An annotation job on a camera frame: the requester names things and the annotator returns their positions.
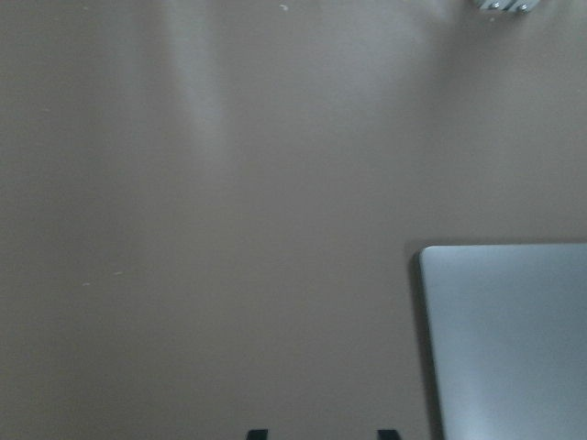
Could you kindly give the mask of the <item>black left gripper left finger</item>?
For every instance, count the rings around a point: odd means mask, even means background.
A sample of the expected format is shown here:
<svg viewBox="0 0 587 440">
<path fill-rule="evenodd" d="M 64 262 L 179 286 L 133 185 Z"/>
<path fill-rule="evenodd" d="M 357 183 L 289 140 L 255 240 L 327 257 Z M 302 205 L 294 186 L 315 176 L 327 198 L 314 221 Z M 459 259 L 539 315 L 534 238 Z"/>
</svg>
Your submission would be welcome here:
<svg viewBox="0 0 587 440">
<path fill-rule="evenodd" d="M 246 440 L 267 440 L 267 429 L 252 429 L 247 432 Z"/>
</svg>

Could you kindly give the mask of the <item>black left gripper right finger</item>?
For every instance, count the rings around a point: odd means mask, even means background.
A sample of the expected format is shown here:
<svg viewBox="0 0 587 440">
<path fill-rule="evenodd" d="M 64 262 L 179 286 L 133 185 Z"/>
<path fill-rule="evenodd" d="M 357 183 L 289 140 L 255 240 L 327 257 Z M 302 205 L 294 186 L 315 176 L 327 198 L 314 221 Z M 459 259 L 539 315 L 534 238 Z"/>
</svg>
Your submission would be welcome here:
<svg viewBox="0 0 587 440">
<path fill-rule="evenodd" d="M 378 440 L 401 440 L 399 432 L 395 429 L 379 429 L 377 431 Z"/>
</svg>

